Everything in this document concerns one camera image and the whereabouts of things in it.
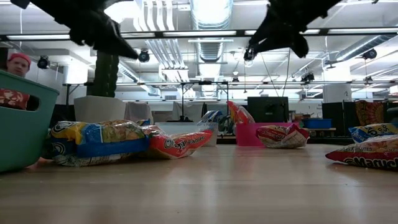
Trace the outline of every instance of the black monitor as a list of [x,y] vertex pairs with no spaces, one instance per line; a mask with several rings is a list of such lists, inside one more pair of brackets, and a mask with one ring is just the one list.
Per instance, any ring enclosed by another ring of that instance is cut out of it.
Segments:
[[248,112],[257,123],[287,122],[289,99],[287,97],[248,97]]

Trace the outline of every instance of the teal basket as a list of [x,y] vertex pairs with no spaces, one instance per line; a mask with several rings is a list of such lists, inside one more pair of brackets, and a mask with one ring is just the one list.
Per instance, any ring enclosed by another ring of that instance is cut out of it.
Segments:
[[0,88],[39,99],[36,111],[0,107],[0,172],[34,164],[40,157],[59,92],[0,70]]

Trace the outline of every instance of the pink bin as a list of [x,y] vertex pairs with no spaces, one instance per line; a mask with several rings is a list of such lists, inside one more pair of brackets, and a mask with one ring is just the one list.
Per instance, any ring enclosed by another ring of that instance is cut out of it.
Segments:
[[262,142],[256,137],[256,130],[262,126],[279,125],[289,127],[293,123],[251,123],[251,124],[237,124],[236,125],[236,144],[238,146],[264,146]]

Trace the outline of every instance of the snack bag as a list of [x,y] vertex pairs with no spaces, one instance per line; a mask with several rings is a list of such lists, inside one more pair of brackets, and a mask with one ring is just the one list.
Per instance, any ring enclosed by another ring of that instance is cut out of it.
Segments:
[[326,158],[353,166],[398,170],[398,135],[369,138],[328,153]]
[[203,117],[201,117],[199,123],[208,123],[208,122],[219,122],[223,113],[221,111],[207,111]]
[[229,110],[231,111],[231,119],[235,124],[249,124],[255,123],[253,117],[249,114],[249,112],[244,109],[243,106],[237,105],[232,101],[226,102]]
[[198,122],[199,132],[211,130],[218,132],[218,122],[220,121],[223,113],[221,111],[207,111],[205,115]]
[[148,119],[148,120],[139,120],[139,121],[136,121],[136,123],[139,126],[147,126],[147,125],[150,125],[150,119]]
[[354,142],[359,143],[371,137],[398,134],[398,123],[370,124],[367,126],[349,128],[348,130]]
[[132,121],[96,124],[61,121],[51,129],[53,160],[63,166],[116,162],[149,145],[143,130]]
[[157,126],[146,126],[143,130],[149,137],[149,148],[148,151],[140,153],[140,156],[153,159],[179,159],[190,156],[211,138],[210,131],[168,136]]
[[289,127],[268,125],[257,128],[256,137],[269,148],[295,149],[307,144],[309,133],[295,124]]

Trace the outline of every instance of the wooden table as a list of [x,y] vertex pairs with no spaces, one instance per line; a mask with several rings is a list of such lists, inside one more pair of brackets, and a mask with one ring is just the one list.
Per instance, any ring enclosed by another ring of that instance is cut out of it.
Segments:
[[0,175],[2,224],[397,223],[398,173],[332,164],[339,146],[202,148],[174,161]]

